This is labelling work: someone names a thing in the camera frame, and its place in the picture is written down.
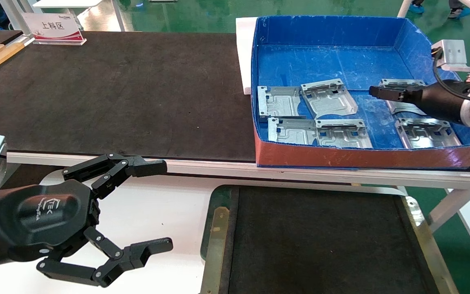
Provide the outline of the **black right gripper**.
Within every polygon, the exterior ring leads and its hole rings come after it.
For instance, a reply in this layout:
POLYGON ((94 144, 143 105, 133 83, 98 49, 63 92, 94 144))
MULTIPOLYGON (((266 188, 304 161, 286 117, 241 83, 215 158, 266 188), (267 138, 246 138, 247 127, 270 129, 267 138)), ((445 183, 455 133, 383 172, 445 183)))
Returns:
POLYGON ((462 124, 461 109, 466 99, 444 89, 438 82, 431 85, 388 84, 370 87, 369 95, 391 102, 416 105, 426 115, 437 120, 462 124))

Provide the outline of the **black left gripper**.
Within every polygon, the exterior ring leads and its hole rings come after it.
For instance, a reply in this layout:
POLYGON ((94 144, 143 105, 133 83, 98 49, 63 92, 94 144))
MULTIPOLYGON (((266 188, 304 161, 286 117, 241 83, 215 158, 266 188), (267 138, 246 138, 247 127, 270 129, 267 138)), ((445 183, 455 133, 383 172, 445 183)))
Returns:
POLYGON ((0 190, 0 265, 32 262, 50 279, 106 288, 126 271, 143 268, 154 254, 173 249, 171 238, 134 243, 119 249, 95 227, 104 199, 129 177, 164 175, 164 160, 108 153, 63 170, 56 185, 0 190), (96 179, 88 186, 82 184, 96 179), (108 260, 98 268, 62 262, 88 241, 108 260))

